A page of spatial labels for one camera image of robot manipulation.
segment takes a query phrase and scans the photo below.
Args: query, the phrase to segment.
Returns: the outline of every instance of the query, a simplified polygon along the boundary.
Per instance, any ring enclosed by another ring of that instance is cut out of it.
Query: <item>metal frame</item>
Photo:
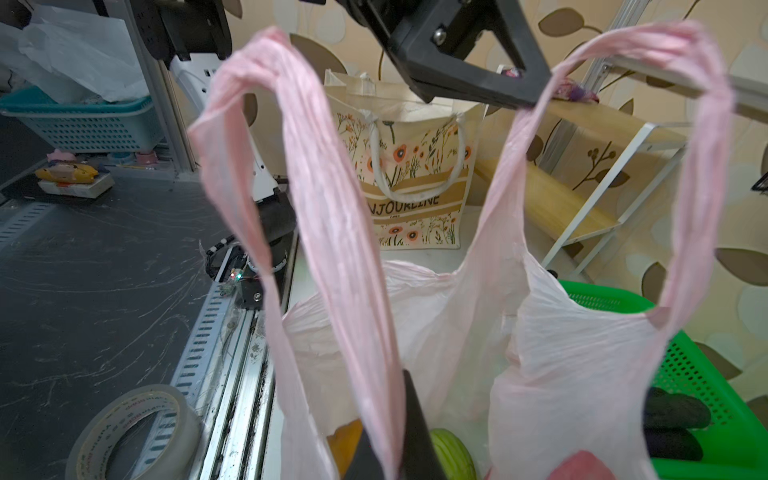
[[[200,308],[194,327],[191,330],[187,345],[181,355],[170,385],[179,389],[187,402],[196,412],[201,413],[210,401],[213,374],[218,374],[217,365],[221,362],[221,353],[230,337],[233,328],[239,323],[227,322],[238,312],[231,309],[232,297],[222,297],[219,283],[223,276],[227,261],[232,254],[230,248],[224,255],[216,279],[211,283],[205,302]],[[154,420],[147,441],[141,450],[139,459],[134,467],[133,476],[139,476],[149,468],[154,460],[162,453],[168,443],[173,425],[162,423],[163,418]]]
[[[7,181],[5,181],[2,184],[0,184],[0,205],[3,205],[6,201],[11,200],[10,198],[7,198],[5,195],[2,194],[2,191],[8,185],[11,185],[11,184],[15,183],[17,180],[19,180],[21,178],[24,178],[24,177],[26,177],[27,175],[29,175],[31,173],[34,173],[35,170],[37,170],[38,168],[42,168],[43,165],[47,165],[47,164],[48,164],[48,159],[47,158],[43,158],[42,160],[34,162],[29,167],[26,167],[24,170],[18,172],[16,175],[14,175],[13,177],[9,178]]]
[[[659,78],[682,87],[676,89],[675,92],[689,98],[695,98],[701,92],[700,87],[695,85],[688,77],[645,64],[633,58],[611,57],[606,62],[612,67],[633,71],[635,74]],[[729,80],[733,93],[736,95],[737,113],[766,123],[766,120],[768,120],[768,84],[732,75],[729,76]]]
[[[290,297],[298,234],[294,233],[284,279],[283,311]],[[217,352],[198,396],[202,434],[187,480],[261,478],[274,398],[274,366],[264,336],[262,310],[233,310],[236,322],[219,335]]]
[[[598,187],[594,189],[594,191],[589,196],[587,201],[584,202],[584,205],[576,213],[573,220],[571,220],[571,222],[565,228],[565,230],[560,235],[560,237],[554,242],[554,245],[552,246],[552,248],[547,253],[546,257],[541,262],[541,265],[544,268],[546,268],[547,265],[549,265],[549,263],[554,259],[554,256],[563,246],[568,245],[570,243],[578,242],[580,240],[585,240],[587,238],[594,237],[597,235],[603,235],[603,238],[601,238],[598,244],[592,248],[592,250],[587,254],[587,256],[576,267],[576,270],[574,270],[571,273],[571,277],[577,276],[579,273],[581,273],[581,271],[584,270],[584,268],[597,256],[597,254],[600,253],[603,247],[605,247],[605,245],[615,236],[616,229],[619,228],[624,223],[626,223],[627,220],[629,220],[631,215],[638,209],[638,207],[645,200],[648,199],[648,197],[654,192],[654,190],[656,190],[656,187],[658,187],[659,184],[664,180],[664,178],[666,178],[667,175],[672,171],[672,169],[676,167],[678,163],[680,163],[680,159],[683,157],[685,144],[679,144],[679,143],[652,144],[652,143],[646,142],[646,139],[651,134],[651,132],[653,132],[654,129],[661,126],[686,127],[688,126],[688,124],[675,123],[675,124],[661,125],[661,124],[653,124],[651,122],[646,122],[646,124],[643,125],[643,127],[637,131],[635,136],[629,142],[629,145],[624,149],[623,152],[621,152],[621,155],[619,155],[619,158],[611,166],[611,169],[608,170],[608,173],[605,175],[605,177],[603,177],[603,180],[599,183]],[[664,151],[664,150],[673,150],[675,148],[677,149],[677,152],[661,168],[661,170],[659,170],[659,172],[656,174],[654,179],[650,181],[650,183],[643,189],[640,195],[638,195],[637,198],[632,202],[632,204],[630,204],[630,206],[624,211],[624,213],[619,216],[617,220],[617,224],[614,227],[605,231],[595,232],[593,234],[590,234],[589,236],[571,238],[571,235],[573,234],[574,231],[576,231],[576,228],[581,224],[582,221],[584,221],[584,218],[586,218],[589,212],[594,208],[594,206],[597,204],[597,202],[600,200],[600,198],[603,196],[606,190],[611,187],[611,182],[614,181],[614,179],[624,169],[627,163],[629,163],[629,160],[638,151],[641,151],[641,152]]]
[[[650,0],[624,0],[624,3],[621,4],[621,7],[618,9],[608,30],[637,25],[640,16],[643,15],[643,11],[645,11],[645,8],[649,3]],[[587,70],[587,74],[584,76],[581,85],[588,90],[596,92],[603,84],[608,72],[609,64],[607,59],[595,58],[592,61],[589,70]],[[538,165],[539,168],[548,174],[552,173],[565,152],[565,149],[571,143],[571,139],[575,133],[576,126],[571,122],[565,120],[560,122],[560,124],[554,128],[547,148],[541,156],[541,161]]]
[[[24,205],[16,215],[0,225],[0,250],[12,245],[32,225],[56,208],[54,204],[31,202]]]
[[[131,37],[131,43],[136,51],[136,56],[144,74],[144,80],[149,87],[149,93],[154,102],[154,111],[160,120],[160,125],[165,134],[165,139],[173,158],[173,164],[177,172],[191,172],[195,170],[194,154],[184,132],[184,122],[178,108],[172,87],[170,75],[160,61],[150,55],[139,35],[138,27],[128,0],[110,0],[105,2],[109,16],[122,18]]]
[[[186,61],[180,60],[178,56],[174,57],[170,61],[170,73],[197,110],[197,114],[201,114],[208,102],[211,79],[221,66],[222,61],[215,53],[192,53],[188,55],[190,59]],[[259,202],[275,194],[277,182],[266,168],[253,136],[249,135],[248,138],[255,162],[251,197]]]

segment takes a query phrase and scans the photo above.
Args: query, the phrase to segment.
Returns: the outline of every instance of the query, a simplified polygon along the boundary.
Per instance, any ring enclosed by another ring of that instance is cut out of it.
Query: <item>tote bag handle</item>
[[[217,70],[208,104],[189,135],[208,197],[264,272],[266,338],[285,413],[284,478],[337,476],[317,432],[281,322],[271,255],[250,199],[253,152],[242,97],[260,85],[276,93],[291,194],[310,272],[326,305],[356,404],[387,480],[397,478],[406,397],[386,282],[370,214],[323,86],[277,27],[257,33]]]
[[[441,193],[448,190],[451,185],[456,183],[456,180],[458,180],[458,176],[462,173],[462,169],[464,168],[464,160],[465,160],[465,151],[466,151],[466,131],[464,126],[464,114],[457,113],[454,115],[454,119],[457,126],[458,131],[458,150],[456,151],[456,164],[451,169],[451,174],[448,176],[448,178],[438,185],[437,187],[430,188],[429,190],[425,190],[423,192],[418,192],[416,194],[403,194],[398,191],[392,190],[392,188],[389,186],[389,182],[386,181],[384,178],[384,173],[382,172],[381,167],[381,160],[379,159],[379,155],[381,154],[380,150],[378,148],[371,148],[371,163],[373,166],[373,177],[376,179],[376,186],[379,187],[379,189],[382,191],[382,193],[389,198],[390,200],[394,200],[395,202],[400,202],[401,204],[417,204],[418,202],[423,202],[424,200],[429,200],[430,198],[437,197]],[[372,115],[369,114],[366,120],[370,123],[370,138],[371,138],[371,145],[378,145],[379,144],[379,127],[376,125],[376,119],[372,118]]]

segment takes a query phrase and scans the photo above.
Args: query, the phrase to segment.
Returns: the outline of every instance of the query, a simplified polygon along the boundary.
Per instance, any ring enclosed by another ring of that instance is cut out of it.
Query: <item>white plastic bag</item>
[[[149,95],[121,18],[39,5],[19,50],[45,70],[65,75],[106,101]]]
[[[22,30],[0,23],[0,64],[14,74],[37,86],[60,104],[74,104],[93,95],[87,88],[71,79],[51,73],[18,50]]]
[[[598,312],[568,298],[523,236],[525,152],[556,85],[577,62],[626,55],[689,77],[703,92],[680,172],[674,256],[658,307]],[[733,95],[717,45],[695,22],[613,30],[553,69],[521,109],[454,273],[379,261],[366,204],[312,68],[276,28],[217,71],[190,128],[206,192],[260,271],[270,250],[250,199],[253,153],[242,97],[255,84],[283,109],[288,174],[319,293],[281,319],[263,278],[266,336],[285,414],[282,477],[338,478],[326,436],[360,417],[388,480],[398,478],[405,422],[401,368],[430,428],[467,445],[493,480],[656,478],[643,401],[668,340],[706,294],[726,191]]]

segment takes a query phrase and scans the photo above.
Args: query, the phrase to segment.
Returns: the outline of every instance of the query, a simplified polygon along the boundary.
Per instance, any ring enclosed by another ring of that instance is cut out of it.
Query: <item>leaf pattern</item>
[[[720,355],[711,346],[704,345],[703,343],[698,343],[698,342],[696,342],[696,345],[699,347],[701,352],[707,357],[707,359],[710,362],[712,362],[712,365],[717,369],[718,372],[720,372],[720,374],[725,378],[725,380],[730,380],[733,377],[737,377],[741,375],[741,370],[739,370],[734,364],[726,360],[725,357]]]
[[[582,242],[571,243],[563,247],[563,251],[570,257],[576,258],[576,256],[584,249]]]
[[[619,111],[623,111],[625,114],[632,115],[634,113],[634,98],[630,98],[629,101],[619,107]]]
[[[746,403],[746,406],[750,407],[760,423],[768,429],[768,396],[763,395],[752,399]]]
[[[760,173],[763,175],[768,174],[768,144],[766,144],[766,149],[763,151],[763,163],[760,164]]]
[[[567,54],[567,55],[565,55],[565,56],[563,57],[563,60],[565,60],[566,58],[570,57],[570,56],[571,56],[571,54],[572,54],[573,52],[577,51],[577,50],[578,50],[578,48],[579,48],[579,47],[581,47],[581,46],[582,46],[583,44],[585,44],[585,43],[587,43],[587,42],[586,42],[586,41],[583,41],[582,43],[580,43],[580,44],[576,45],[575,47],[573,47],[573,48],[571,49],[571,51],[570,51],[570,52],[568,52],[568,54]],[[581,67],[581,66],[584,64],[584,62],[586,62],[586,60],[579,60],[579,61],[577,61],[577,62],[574,64],[574,66],[573,66],[573,67],[571,67],[571,71],[573,71],[573,70],[576,70],[577,68]]]
[[[403,225],[376,225],[381,247],[407,245],[456,245],[459,212],[411,220]]]
[[[608,173],[608,168],[605,170],[600,170],[595,176],[594,179],[598,182],[602,182],[605,178],[605,175]],[[629,180],[629,174],[625,171],[620,171],[619,174],[614,178],[614,181],[611,182],[610,185],[608,185],[608,188],[616,188],[620,187],[621,185],[624,185],[627,183],[627,180]]]
[[[307,37],[290,34],[290,43],[298,50],[304,58],[312,65],[312,69],[317,73],[320,81],[325,81],[326,70],[346,73],[344,64],[328,48]]]
[[[256,121],[256,115],[259,113],[259,103],[256,100],[256,95],[248,93],[243,95],[243,115],[245,121],[250,127]]]
[[[755,286],[768,286],[768,255],[742,248],[718,248],[715,257],[733,276]]]
[[[649,87],[654,87],[654,88],[669,88],[672,85],[674,85],[674,83],[670,83],[670,82],[668,82],[666,80],[662,80],[660,78],[651,77],[650,75],[646,76],[645,83]]]
[[[243,4],[240,3],[240,0],[221,0],[221,5],[227,12],[241,20],[243,19]]]
[[[664,279],[667,278],[667,269],[661,263],[654,263],[643,273],[641,289],[643,296],[653,303],[659,302],[661,289],[664,288]]]
[[[539,155],[541,155],[541,152],[544,150],[544,141],[536,135],[533,137],[533,141],[531,142],[531,146],[528,147],[528,151],[525,152],[525,156],[528,159],[528,161],[533,162],[533,165],[536,165],[536,159]]]
[[[336,113],[336,120],[338,121],[338,124],[336,125],[337,131],[342,136],[344,134],[349,134],[346,138],[342,137],[342,142],[344,143],[344,146],[346,146],[349,157],[354,158],[355,153],[357,152],[357,144],[359,143],[360,135],[366,129],[366,124],[352,114],[344,115]]]
[[[564,37],[581,30],[584,17],[573,8],[558,8],[538,23],[541,33],[550,37]]]
[[[685,16],[683,17],[683,20],[690,17],[691,12],[694,11],[694,8],[696,8],[696,5],[701,2],[701,0],[694,0],[694,3],[691,4],[690,8],[688,9],[688,12],[685,13]]]

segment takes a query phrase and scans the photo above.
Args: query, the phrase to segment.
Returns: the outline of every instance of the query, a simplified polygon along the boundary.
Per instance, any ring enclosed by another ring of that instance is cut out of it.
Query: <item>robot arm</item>
[[[179,57],[174,57],[170,61],[171,75],[181,90],[184,91],[184,95],[192,102],[198,114],[205,108],[210,79],[221,62],[222,60],[215,53],[192,53],[187,61],[182,61]],[[253,166],[254,177],[251,196],[253,201],[260,202],[275,194],[277,182],[264,165],[264,160],[261,158],[253,138],[250,139],[250,146],[253,148],[253,157],[256,158],[256,163]]]
[[[301,0],[325,4],[326,0]],[[408,86],[423,101],[436,96],[504,108],[532,106],[550,77],[518,0],[337,0],[376,37]],[[170,67],[177,58],[232,53],[221,0],[131,0],[147,49]],[[522,71],[506,77],[464,61],[491,31]]]

